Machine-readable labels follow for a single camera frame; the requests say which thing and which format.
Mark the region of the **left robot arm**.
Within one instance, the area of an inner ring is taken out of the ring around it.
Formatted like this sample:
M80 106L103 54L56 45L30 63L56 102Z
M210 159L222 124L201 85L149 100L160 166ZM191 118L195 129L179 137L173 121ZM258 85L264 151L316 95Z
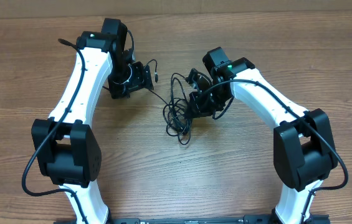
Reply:
M40 197L66 194L76 214L74 223L113 223L97 177L102 152L92 131L95 108L104 89L113 99L153 89L157 74L125 49L131 31L119 19L106 18L99 32L84 31L76 43L59 39L76 50L74 70L57 106L31 128L35 147L22 175L26 194Z

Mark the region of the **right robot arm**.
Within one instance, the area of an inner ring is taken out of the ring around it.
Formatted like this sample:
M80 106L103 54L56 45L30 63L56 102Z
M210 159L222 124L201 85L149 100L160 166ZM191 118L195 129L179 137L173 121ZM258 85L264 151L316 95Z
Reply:
M270 214L244 215L242 223L329 223L328 215L310 213L315 190L337 164L330 121L324 111L290 101L242 57L230 60L221 47L202 59L209 75L192 69L186 81L194 92L187 119L224 113L232 100L251 108L272 130L274 168L283 183L280 200Z

